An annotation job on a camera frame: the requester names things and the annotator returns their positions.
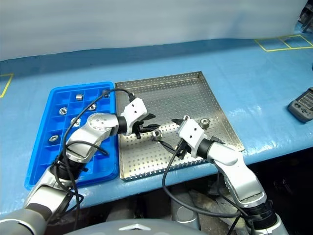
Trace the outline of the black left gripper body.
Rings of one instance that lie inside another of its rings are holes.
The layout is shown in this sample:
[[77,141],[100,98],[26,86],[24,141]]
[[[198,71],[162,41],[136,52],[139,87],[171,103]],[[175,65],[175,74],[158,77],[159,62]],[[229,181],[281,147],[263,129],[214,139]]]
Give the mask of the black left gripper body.
[[148,127],[143,126],[147,117],[148,115],[145,115],[143,118],[137,120],[132,126],[132,134],[135,134],[137,139],[141,139],[141,134],[149,132]]

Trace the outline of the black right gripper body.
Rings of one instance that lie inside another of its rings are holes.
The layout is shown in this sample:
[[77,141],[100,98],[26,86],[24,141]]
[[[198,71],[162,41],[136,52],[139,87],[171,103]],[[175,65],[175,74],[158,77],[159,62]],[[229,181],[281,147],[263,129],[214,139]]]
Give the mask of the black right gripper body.
[[190,146],[184,139],[180,139],[176,147],[175,156],[183,160],[187,153],[190,153]]

